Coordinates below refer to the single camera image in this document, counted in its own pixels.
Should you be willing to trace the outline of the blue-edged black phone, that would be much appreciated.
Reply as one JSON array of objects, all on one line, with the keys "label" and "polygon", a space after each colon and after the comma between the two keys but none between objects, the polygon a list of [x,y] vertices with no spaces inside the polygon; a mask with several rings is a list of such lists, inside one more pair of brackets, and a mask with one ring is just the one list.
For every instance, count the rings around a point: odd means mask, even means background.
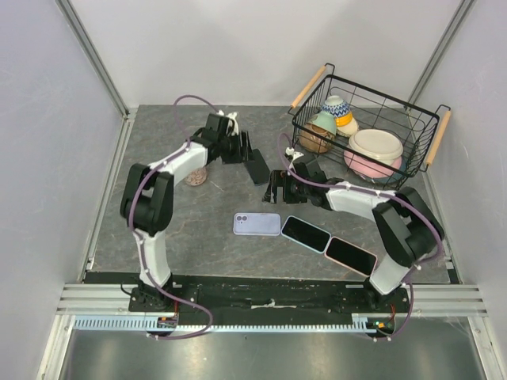
[{"label": "blue-edged black phone", "polygon": [[267,166],[259,149],[252,150],[249,153],[247,161],[244,162],[250,179],[256,186],[267,184],[269,182],[270,170]]}]

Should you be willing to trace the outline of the lavender phone case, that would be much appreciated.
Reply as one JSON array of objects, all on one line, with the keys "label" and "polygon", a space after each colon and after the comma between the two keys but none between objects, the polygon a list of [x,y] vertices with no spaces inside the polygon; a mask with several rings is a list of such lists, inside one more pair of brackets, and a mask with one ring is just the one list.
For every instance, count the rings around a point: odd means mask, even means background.
[{"label": "lavender phone case", "polygon": [[234,216],[233,233],[245,236],[278,236],[281,218],[273,213],[237,213]]}]

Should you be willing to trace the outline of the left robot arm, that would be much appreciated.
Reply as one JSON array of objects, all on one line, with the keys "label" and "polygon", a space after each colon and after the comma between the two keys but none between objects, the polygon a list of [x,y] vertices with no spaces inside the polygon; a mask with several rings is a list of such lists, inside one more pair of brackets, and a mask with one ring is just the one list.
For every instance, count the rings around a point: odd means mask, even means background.
[{"label": "left robot arm", "polygon": [[174,189],[191,173],[218,158],[224,164],[246,161],[249,137],[239,130],[237,117],[237,112],[211,113],[205,126],[172,154],[129,169],[120,215],[134,236],[140,262],[130,311],[166,311],[176,302],[166,255],[166,229],[173,217]]}]

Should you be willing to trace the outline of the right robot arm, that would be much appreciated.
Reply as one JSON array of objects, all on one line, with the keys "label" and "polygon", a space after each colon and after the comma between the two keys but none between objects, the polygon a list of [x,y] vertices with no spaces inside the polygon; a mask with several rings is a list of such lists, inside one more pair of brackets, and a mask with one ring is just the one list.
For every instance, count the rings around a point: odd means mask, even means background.
[{"label": "right robot arm", "polygon": [[445,233],[429,206],[411,187],[381,191],[328,178],[315,160],[299,157],[269,175],[264,201],[276,203],[278,190],[287,204],[311,202],[328,211],[345,212],[373,221],[387,255],[368,276],[364,305],[381,311],[391,293],[405,283],[417,266],[444,251]]}]

